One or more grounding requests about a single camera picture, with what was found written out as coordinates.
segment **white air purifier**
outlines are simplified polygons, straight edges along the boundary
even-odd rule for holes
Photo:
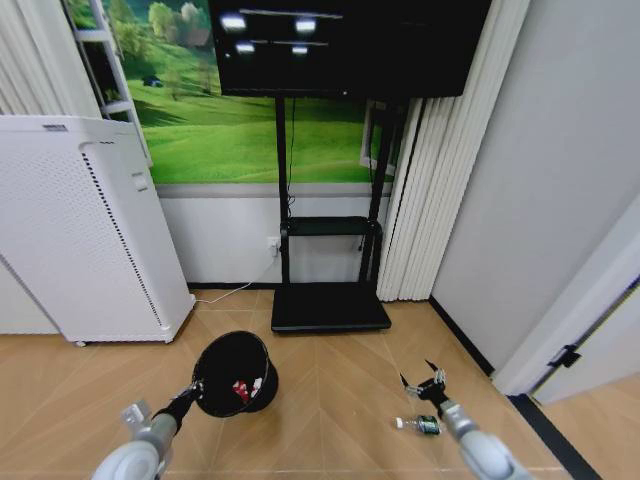
[[[0,117],[0,255],[73,342],[170,342],[195,302],[128,123]]]

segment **television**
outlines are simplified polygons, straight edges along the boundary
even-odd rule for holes
[[[461,95],[491,0],[209,0],[223,95]]]

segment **wall mural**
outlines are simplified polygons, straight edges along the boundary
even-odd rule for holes
[[[70,0],[91,28],[87,0]],[[168,183],[277,182],[273,99],[220,95],[207,0],[104,0],[144,136],[151,174]],[[287,134],[291,142],[291,100]],[[298,99],[292,181],[369,182],[360,163],[364,102]]]

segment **tv stand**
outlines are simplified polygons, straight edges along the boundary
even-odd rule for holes
[[[382,251],[378,223],[380,199],[393,135],[394,104],[385,110],[380,155],[371,192],[368,217],[292,217],[289,215],[284,97],[275,98],[278,186],[280,195],[280,252],[282,285],[273,301],[271,329],[278,333],[353,332],[389,328],[376,284]],[[364,246],[357,282],[291,283],[289,237],[362,235]]]

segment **door hinge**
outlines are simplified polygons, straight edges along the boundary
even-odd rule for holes
[[[571,365],[576,363],[580,357],[582,357],[582,355],[576,352],[577,349],[577,345],[565,345],[560,349],[556,356],[547,363],[547,366],[558,368],[562,365],[569,368]]]

